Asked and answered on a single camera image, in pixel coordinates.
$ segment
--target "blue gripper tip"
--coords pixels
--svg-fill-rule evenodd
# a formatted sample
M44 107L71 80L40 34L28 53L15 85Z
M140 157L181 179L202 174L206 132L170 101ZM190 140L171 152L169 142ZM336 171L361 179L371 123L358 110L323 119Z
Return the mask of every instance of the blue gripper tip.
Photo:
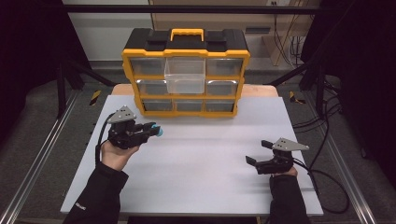
M158 127L158 125L157 124L153 124L151 126L151 128L155 128L155 127ZM160 128L160 131L156 134L156 136L159 137L161 135L163 135L163 129L162 128Z

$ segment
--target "hand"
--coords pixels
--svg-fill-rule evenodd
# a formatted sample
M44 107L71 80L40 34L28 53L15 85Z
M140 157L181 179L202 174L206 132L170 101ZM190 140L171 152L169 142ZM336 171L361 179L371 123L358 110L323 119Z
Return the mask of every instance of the hand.
M285 172L285 173L281 173L281 174L273 174L273 176L277 176L277 175L294 175L297 176L298 172L296 170L296 168L294 168L294 166L291 166L291 168Z
M131 147L124 150L119 147L114 147L109 141L105 141L101 147L102 164L114 170L121 171L129 158L139 150L139 147Z

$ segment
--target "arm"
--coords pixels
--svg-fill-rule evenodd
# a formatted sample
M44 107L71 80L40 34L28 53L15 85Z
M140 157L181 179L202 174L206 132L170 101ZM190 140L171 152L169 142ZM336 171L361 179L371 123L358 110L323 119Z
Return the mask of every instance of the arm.
M311 223L306 215L303 195L297 181L297 170L294 167L284 174L271 176L270 189L273 195L271 224Z
M96 165L64 224L118 222L120 192L128 179L122 169L139 147L122 150L106 141L101 149L102 162Z

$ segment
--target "yellow and black tape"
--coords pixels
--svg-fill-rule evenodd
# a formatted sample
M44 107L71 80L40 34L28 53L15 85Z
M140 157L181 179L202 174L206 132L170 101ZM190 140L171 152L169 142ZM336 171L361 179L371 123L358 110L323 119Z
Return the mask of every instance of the yellow and black tape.
M299 103L299 104L301 104L301 105L304 105L304 104L305 104L305 100L297 100L297 99L296 99L296 97L294 96L294 92L293 92L293 91L290 91L290 101L291 101L292 103Z
M90 105L95 105L101 91L95 91L90 101Z

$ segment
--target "yellow object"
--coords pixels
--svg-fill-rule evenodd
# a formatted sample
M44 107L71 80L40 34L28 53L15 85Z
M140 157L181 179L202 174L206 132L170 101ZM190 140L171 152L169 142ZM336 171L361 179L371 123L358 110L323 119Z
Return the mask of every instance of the yellow object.
M249 57L239 30L134 29L122 66L144 116L233 117Z

